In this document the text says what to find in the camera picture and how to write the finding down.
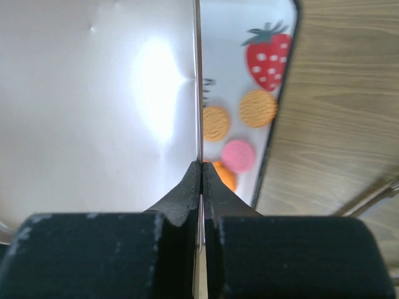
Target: wood grain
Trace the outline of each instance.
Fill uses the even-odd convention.
[[[399,175],[399,1],[302,3],[263,214],[333,214]],[[399,198],[363,220],[399,274]]]

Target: strawberry drawing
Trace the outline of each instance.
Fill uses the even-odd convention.
[[[252,77],[263,89],[272,92],[281,84],[291,37],[284,33],[288,26],[282,26],[282,21],[272,29],[270,26],[271,23],[266,23],[264,29],[248,30],[255,36],[242,46],[247,45],[246,60]]]

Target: tin lid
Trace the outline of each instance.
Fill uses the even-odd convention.
[[[0,19],[3,226],[143,211],[201,157],[192,2],[15,0]]]

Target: metal tin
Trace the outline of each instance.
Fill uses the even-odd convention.
[[[278,105],[281,103],[297,37],[300,6],[297,0],[201,0],[200,3],[204,104],[225,109],[231,124],[222,140],[204,141],[204,159],[220,161],[223,147],[231,140],[251,144],[256,154],[254,164],[249,171],[236,174],[235,192],[248,205],[256,207],[276,119],[261,128],[250,128],[240,120],[239,103],[253,90],[267,90]],[[259,52],[257,57],[248,57],[247,49],[251,45],[245,41],[251,40],[255,32],[272,31],[273,27],[289,36],[288,44],[274,45],[285,46],[284,54],[277,51],[269,55],[274,42],[271,41],[270,48],[266,49],[257,40],[252,47],[266,49],[268,53]],[[259,61],[259,66],[249,67],[248,61],[253,63],[254,60]],[[262,82],[256,82],[252,70],[256,73],[266,70],[263,66],[269,60],[271,64],[276,60],[284,63],[281,73],[265,72]],[[271,78],[267,76],[278,76],[274,88],[267,86]]]
[[[195,5],[0,4],[0,241],[33,213],[143,211],[201,159]]]

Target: cookie illustration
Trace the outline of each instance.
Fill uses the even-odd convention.
[[[222,140],[230,130],[230,116],[221,107],[209,106],[203,110],[204,139],[208,141]]]
[[[234,173],[243,173],[251,169],[255,162],[255,150],[248,142],[232,140],[222,149],[224,167]]]
[[[213,162],[212,164],[223,184],[225,184],[230,190],[235,191],[237,188],[237,181],[234,173],[225,168],[222,162]]]
[[[266,126],[273,120],[276,111],[276,99],[265,90],[247,93],[239,104],[239,117],[250,128]]]

